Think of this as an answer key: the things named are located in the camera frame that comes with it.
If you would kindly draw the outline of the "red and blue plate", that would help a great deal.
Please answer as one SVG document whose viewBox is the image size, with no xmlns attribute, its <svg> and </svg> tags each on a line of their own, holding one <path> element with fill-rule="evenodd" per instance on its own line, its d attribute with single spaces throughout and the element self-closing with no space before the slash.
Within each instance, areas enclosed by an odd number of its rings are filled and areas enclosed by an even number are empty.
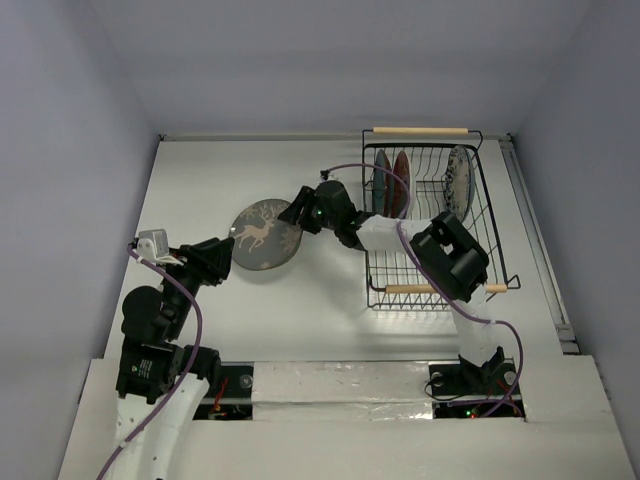
<svg viewBox="0 0 640 480">
<path fill-rule="evenodd" d="M 412 167 L 405 150 L 401 150 L 396 156 L 393 173 L 397 178 L 393 178 L 393 199 L 391 204 L 391 216 L 393 218 L 405 218 L 402 215 L 408 200 L 411 196 L 411 181 L 413 177 Z"/>
</svg>

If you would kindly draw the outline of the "blue floral white plate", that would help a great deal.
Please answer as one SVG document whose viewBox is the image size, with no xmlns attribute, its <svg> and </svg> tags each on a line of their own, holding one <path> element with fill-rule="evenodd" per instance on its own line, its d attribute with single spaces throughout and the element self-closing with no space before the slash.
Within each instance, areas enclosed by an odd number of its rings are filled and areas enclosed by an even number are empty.
<svg viewBox="0 0 640 480">
<path fill-rule="evenodd" d="M 451 149 L 444 179 L 446 209 L 464 222 L 473 204 L 476 188 L 472 158 L 463 145 Z"/>
</svg>

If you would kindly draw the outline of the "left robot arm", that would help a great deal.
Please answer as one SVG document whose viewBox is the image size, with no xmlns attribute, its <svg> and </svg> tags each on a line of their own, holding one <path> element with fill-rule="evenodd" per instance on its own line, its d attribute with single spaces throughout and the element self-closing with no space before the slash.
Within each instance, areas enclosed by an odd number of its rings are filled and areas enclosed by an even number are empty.
<svg viewBox="0 0 640 480">
<path fill-rule="evenodd" d="M 202 346 L 203 286 L 228 278 L 234 241 L 211 238 L 172 248 L 165 230 L 128 244 L 136 263 L 161 276 L 159 286 L 131 290 L 122 302 L 124 336 L 115 390 L 113 452 L 100 479 L 167 479 L 205 395 L 221 383 L 217 350 Z"/>
</svg>

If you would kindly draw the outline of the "dark blue plate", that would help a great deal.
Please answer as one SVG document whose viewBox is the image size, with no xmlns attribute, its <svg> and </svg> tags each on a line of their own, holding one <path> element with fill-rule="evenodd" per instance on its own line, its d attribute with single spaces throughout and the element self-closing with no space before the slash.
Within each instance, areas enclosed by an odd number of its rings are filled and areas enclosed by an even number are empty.
<svg viewBox="0 0 640 480">
<path fill-rule="evenodd" d="M 374 164 L 378 169 L 374 170 L 372 180 L 373 211 L 375 214 L 388 217 L 391 209 L 393 178 L 389 175 L 392 167 L 384 150 L 377 151 Z"/>
</svg>

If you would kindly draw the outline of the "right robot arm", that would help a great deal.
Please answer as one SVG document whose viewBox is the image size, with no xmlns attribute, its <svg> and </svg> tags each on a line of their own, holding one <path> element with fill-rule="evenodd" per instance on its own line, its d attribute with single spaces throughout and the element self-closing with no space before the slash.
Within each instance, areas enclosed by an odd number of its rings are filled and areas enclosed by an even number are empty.
<svg viewBox="0 0 640 480">
<path fill-rule="evenodd" d="M 278 219 L 312 234 L 328 229 L 347 248 L 406 254 L 452 309 L 460 341 L 456 379 L 468 393 L 489 391 L 505 356 L 495 335 L 501 323 L 487 309 L 488 255 L 455 215 L 413 221 L 358 210 L 345 186 L 328 180 L 302 187 Z"/>
</svg>

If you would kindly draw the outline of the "grey reindeer plate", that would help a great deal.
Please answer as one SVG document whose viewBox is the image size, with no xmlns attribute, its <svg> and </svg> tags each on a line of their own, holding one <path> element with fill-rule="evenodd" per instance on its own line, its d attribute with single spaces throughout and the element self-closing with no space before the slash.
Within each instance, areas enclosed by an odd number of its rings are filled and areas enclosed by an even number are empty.
<svg viewBox="0 0 640 480">
<path fill-rule="evenodd" d="M 231 224 L 233 261 L 249 271 L 266 271 L 289 262 L 297 253 L 303 231 L 279 219 L 290 203 L 264 199 L 246 207 Z"/>
</svg>

